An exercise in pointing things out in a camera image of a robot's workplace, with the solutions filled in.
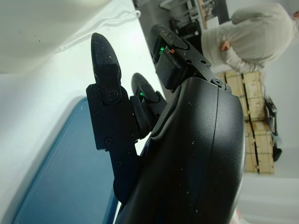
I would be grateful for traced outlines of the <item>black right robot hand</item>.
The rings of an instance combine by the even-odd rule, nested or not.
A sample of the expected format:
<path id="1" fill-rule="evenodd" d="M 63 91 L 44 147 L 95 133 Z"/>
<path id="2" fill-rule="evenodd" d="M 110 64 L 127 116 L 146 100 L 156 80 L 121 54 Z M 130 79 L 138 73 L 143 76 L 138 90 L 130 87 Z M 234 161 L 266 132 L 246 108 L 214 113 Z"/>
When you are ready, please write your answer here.
<path id="1" fill-rule="evenodd" d="M 118 224 L 228 224 L 245 167 L 242 106 L 187 40 L 154 25 L 149 49 L 168 99 L 139 73 L 133 96 L 109 41 L 91 36 L 86 89 L 95 145 L 109 152 Z"/>

